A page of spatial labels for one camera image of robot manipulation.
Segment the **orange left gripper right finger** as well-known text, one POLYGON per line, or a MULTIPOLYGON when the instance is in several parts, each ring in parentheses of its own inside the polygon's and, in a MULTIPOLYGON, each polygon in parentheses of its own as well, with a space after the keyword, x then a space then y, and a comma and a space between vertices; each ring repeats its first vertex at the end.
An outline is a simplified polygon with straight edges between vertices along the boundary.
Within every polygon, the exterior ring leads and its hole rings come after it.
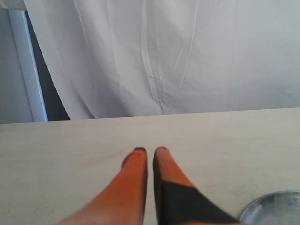
POLYGON ((159 225, 243 224, 200 193, 166 147, 155 150, 153 176, 159 225))

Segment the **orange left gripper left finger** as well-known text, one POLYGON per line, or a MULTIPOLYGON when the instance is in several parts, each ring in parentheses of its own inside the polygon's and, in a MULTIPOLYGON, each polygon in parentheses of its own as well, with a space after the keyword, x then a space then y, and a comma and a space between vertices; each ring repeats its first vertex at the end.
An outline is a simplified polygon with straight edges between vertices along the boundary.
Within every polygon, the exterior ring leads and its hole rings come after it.
POLYGON ((147 151, 137 147, 122 162, 120 172, 91 202, 60 225, 141 225, 147 195, 147 151))

